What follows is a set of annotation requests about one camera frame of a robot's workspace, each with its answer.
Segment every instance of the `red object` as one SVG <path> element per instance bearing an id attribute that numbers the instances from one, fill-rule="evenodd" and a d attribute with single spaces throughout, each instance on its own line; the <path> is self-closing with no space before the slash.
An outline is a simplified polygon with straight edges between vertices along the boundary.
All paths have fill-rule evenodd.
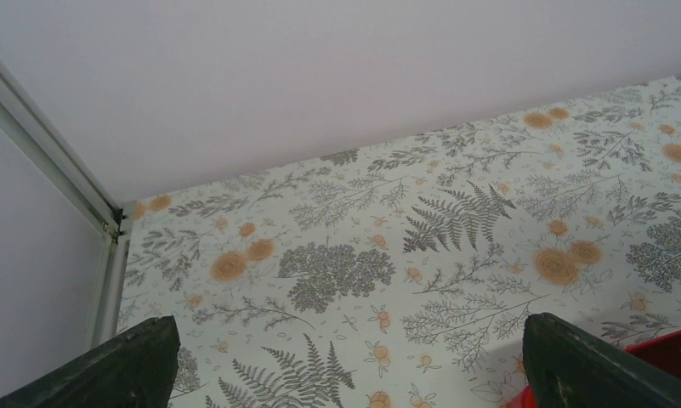
<path id="1" fill-rule="evenodd" d="M 681 330 L 626 348 L 639 359 L 681 379 Z M 525 387 L 506 408 L 536 408 L 533 391 Z"/>

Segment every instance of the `gray botanical print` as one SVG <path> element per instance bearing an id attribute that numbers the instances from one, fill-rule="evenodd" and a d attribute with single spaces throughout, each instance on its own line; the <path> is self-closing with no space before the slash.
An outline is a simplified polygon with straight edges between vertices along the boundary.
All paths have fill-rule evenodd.
<path id="1" fill-rule="evenodd" d="M 646 282 L 653 282 L 666 292 L 672 284 L 681 285 L 681 210 L 665 224 L 648 227 L 653 242 L 631 245 L 627 260 Z"/>
<path id="2" fill-rule="evenodd" d="M 375 290 L 376 281 L 390 285 L 395 267 L 389 260 L 387 253 L 377 249 L 356 255 L 350 245 L 310 242 L 283 254 L 278 276 L 297 279 L 287 295 L 295 309 L 323 313 L 336 298 L 367 297 Z"/>
<path id="3" fill-rule="evenodd" d="M 132 217 L 117 329 L 175 317 L 171 405 L 508 405 L 530 313 L 617 347 L 681 329 L 681 75 L 149 197 Z"/>

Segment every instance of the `white wall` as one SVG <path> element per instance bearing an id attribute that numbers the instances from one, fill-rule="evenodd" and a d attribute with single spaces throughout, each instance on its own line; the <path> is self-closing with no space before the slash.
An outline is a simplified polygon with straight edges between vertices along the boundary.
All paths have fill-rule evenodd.
<path id="1" fill-rule="evenodd" d="M 0 130 L 0 397 L 86 351 L 104 249 Z"/>
<path id="2" fill-rule="evenodd" d="M 681 0 L 0 1 L 118 201 L 681 72 Z"/>

